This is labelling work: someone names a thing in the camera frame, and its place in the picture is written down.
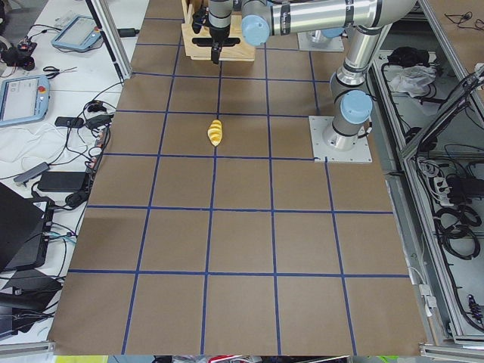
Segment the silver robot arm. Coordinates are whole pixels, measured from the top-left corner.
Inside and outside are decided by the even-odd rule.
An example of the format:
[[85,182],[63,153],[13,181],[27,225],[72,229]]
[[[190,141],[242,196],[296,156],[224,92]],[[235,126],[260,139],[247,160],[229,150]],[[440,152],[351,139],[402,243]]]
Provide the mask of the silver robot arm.
[[318,29],[309,33],[309,38],[312,42],[322,43],[328,39],[334,39],[341,36],[345,29],[342,27],[330,29]]
[[345,52],[332,82],[359,88],[391,26],[413,1],[184,1],[185,53],[193,60],[253,61],[272,36],[295,34],[301,51]]

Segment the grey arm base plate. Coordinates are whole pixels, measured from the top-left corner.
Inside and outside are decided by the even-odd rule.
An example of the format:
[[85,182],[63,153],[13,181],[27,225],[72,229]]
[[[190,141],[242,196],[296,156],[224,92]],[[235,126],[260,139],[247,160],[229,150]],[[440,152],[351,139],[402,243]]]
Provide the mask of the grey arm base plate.
[[334,130],[333,119],[333,116],[309,117],[313,160],[316,163],[372,163],[364,126],[357,135],[342,136]]

